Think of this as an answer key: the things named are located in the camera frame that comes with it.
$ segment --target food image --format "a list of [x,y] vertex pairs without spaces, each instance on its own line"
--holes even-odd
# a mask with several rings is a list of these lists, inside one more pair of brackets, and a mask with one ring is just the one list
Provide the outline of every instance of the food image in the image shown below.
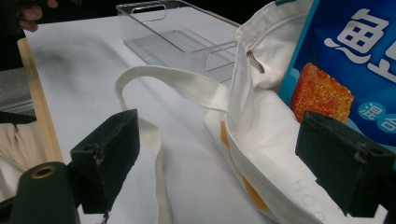
[[348,88],[307,63],[291,96],[290,107],[299,122],[303,120],[305,110],[309,110],[346,123],[353,99]]

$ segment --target blue snack package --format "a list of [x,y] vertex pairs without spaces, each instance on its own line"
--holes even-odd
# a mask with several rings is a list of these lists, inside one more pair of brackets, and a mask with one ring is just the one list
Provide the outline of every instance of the blue snack package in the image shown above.
[[396,153],[395,12],[393,0],[314,1],[278,93],[297,119],[323,113]]

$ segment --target zipper pull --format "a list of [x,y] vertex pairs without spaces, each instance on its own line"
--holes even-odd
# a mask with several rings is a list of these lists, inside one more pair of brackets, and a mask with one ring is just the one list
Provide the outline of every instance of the zipper pull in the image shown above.
[[247,51],[247,56],[249,57],[252,65],[255,68],[259,69],[260,73],[265,73],[264,67],[262,66],[262,64],[259,61],[257,61],[257,59],[254,57],[253,52],[251,50]]

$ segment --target clear acrylic tray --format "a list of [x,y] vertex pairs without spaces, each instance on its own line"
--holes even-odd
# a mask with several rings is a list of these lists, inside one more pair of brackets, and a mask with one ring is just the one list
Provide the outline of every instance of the clear acrylic tray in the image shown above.
[[237,24],[183,1],[119,5],[122,38],[147,64],[200,73],[225,82],[235,60]]

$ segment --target human hand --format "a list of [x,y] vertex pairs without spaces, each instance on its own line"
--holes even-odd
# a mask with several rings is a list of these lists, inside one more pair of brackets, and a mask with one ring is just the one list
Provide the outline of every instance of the human hand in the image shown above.
[[[20,27],[30,32],[36,31],[38,26],[35,21],[40,20],[43,16],[41,6],[29,0],[18,0],[17,4],[20,15]],[[47,6],[55,8],[58,6],[58,2],[56,0],[47,0]]]

